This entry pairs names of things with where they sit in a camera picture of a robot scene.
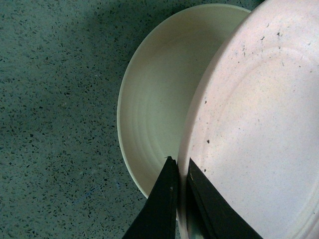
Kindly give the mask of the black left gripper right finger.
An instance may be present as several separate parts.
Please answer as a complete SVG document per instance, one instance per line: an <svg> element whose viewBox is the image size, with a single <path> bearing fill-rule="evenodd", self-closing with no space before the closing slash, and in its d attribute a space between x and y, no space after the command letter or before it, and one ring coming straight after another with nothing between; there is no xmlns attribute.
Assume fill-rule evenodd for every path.
<svg viewBox="0 0 319 239"><path fill-rule="evenodd" d="M189 160L186 223L190 239L260 239L226 202L199 167Z"/></svg>

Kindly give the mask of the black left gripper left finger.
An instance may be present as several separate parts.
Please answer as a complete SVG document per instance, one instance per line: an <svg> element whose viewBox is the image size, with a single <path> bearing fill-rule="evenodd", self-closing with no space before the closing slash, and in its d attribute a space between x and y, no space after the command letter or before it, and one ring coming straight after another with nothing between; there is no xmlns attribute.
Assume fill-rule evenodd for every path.
<svg viewBox="0 0 319 239"><path fill-rule="evenodd" d="M144 207L123 238L175 238L177 200L178 167L176 161L169 156L166 158Z"/></svg>

